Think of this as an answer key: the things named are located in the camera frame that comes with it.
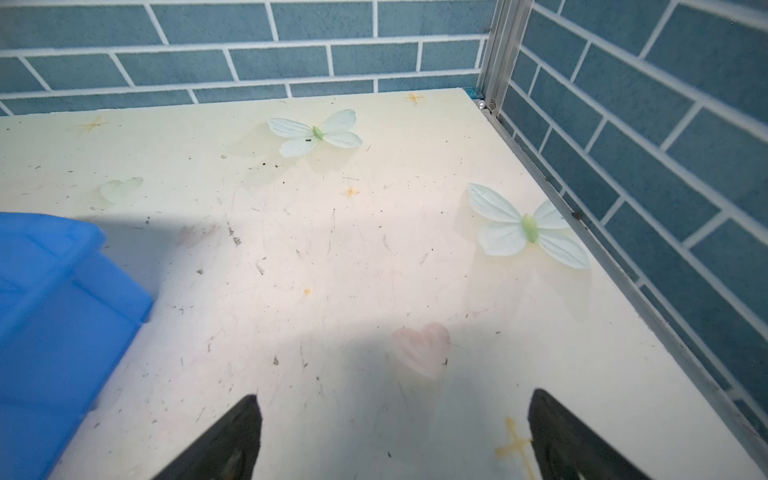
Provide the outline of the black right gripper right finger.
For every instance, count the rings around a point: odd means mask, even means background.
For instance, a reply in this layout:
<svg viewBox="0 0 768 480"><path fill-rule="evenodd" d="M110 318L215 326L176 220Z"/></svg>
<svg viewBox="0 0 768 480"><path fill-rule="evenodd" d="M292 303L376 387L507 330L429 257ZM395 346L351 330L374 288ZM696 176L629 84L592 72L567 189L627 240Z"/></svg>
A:
<svg viewBox="0 0 768 480"><path fill-rule="evenodd" d="M648 475L544 389L533 392L528 422L544 480L649 480Z"/></svg>

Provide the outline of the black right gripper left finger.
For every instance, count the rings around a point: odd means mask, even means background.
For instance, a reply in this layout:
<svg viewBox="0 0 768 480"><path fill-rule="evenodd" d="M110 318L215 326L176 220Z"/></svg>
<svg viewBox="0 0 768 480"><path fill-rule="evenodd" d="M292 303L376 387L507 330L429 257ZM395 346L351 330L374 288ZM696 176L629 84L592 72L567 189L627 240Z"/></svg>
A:
<svg viewBox="0 0 768 480"><path fill-rule="evenodd" d="M154 479L251 479L262 421L257 396L244 396Z"/></svg>

